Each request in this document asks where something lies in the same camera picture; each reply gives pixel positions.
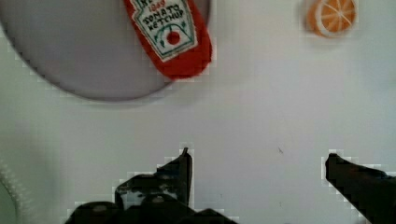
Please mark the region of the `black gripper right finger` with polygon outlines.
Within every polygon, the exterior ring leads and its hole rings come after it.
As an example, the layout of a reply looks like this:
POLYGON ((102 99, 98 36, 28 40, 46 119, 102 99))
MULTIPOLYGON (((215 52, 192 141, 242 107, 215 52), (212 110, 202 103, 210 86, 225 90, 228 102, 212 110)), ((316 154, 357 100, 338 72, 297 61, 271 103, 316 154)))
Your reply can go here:
POLYGON ((395 224, 395 177, 330 153, 325 178, 371 224, 395 224))

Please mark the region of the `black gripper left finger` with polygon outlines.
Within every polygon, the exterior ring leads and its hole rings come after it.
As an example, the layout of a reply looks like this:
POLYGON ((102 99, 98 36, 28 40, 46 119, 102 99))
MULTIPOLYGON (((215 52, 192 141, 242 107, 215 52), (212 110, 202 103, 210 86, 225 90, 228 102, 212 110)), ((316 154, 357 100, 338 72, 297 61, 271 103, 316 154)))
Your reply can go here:
POLYGON ((213 210, 189 207, 192 156, 185 147, 153 174, 118 185, 112 202, 78 206, 64 224, 237 224, 213 210))

